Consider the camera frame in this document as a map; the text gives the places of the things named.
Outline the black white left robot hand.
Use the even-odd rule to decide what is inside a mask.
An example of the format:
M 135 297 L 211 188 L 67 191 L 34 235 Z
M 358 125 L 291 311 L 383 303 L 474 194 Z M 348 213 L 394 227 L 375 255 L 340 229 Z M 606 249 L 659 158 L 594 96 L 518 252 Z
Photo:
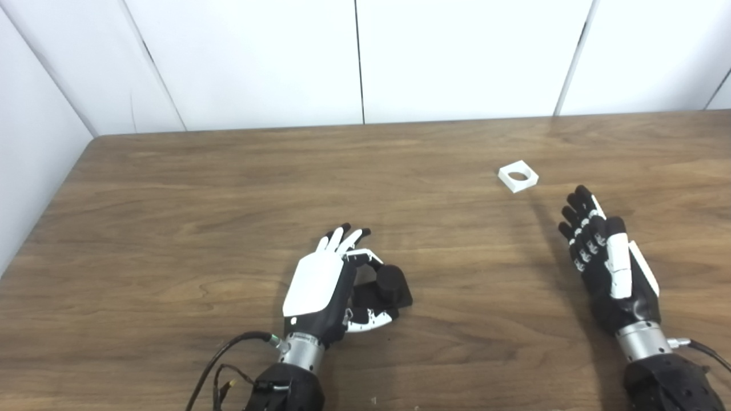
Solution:
M 367 227 L 352 229 L 344 223 L 324 234 L 315 250 L 298 261 L 282 308 L 287 335 L 309 335 L 327 349 L 347 333 L 372 331 L 399 318 L 398 308 L 351 302 L 358 269 L 367 265 L 378 271 L 385 266 L 372 250 L 358 248 L 370 234 Z

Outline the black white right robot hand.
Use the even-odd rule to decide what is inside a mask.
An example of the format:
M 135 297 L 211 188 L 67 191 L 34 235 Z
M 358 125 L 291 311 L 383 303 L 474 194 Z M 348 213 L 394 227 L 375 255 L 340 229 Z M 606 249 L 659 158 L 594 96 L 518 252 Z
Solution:
M 561 214 L 558 230 L 601 329 L 616 334 L 635 323 L 661 324 L 660 286 L 629 239 L 624 219 L 607 216 L 585 185 L 567 195 Z

